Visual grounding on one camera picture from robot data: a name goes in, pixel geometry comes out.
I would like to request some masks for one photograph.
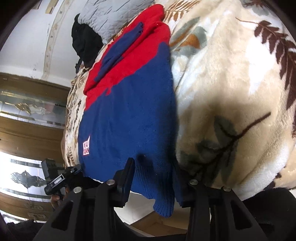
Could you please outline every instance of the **sweater label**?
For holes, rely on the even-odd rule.
[[[87,139],[87,141],[83,142],[83,155],[89,155],[89,139],[91,136],[89,136],[89,138]]]

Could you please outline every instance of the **wooden furniture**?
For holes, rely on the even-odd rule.
[[[0,89],[30,94],[66,105],[69,88],[41,80],[0,73]],[[64,163],[61,152],[63,129],[0,117],[0,151],[34,160],[55,159]]]
[[[40,221],[47,221],[53,212],[50,202],[35,202],[26,199],[20,199],[8,196],[1,192],[0,209],[18,217]]]
[[[170,218],[152,212],[131,226],[152,236],[165,236],[187,233],[188,224],[189,212],[175,210]]]

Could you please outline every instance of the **sweater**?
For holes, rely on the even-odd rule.
[[[155,199],[154,210],[169,217],[177,117],[163,16],[160,4],[143,11],[90,71],[78,152],[84,174],[100,181],[134,158],[131,190]]]

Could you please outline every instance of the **fleece blanket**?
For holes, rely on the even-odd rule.
[[[259,0],[156,2],[171,31],[180,166],[241,199],[296,187],[296,49],[280,19]],[[68,98],[67,163],[78,162],[87,75],[78,74]]]
[[[78,23],[89,25],[107,44],[140,11],[153,0],[88,0]]]

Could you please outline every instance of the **gray quilted fabric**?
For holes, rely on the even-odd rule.
[[[136,14],[154,0],[88,0],[79,24],[89,25],[107,44]]]

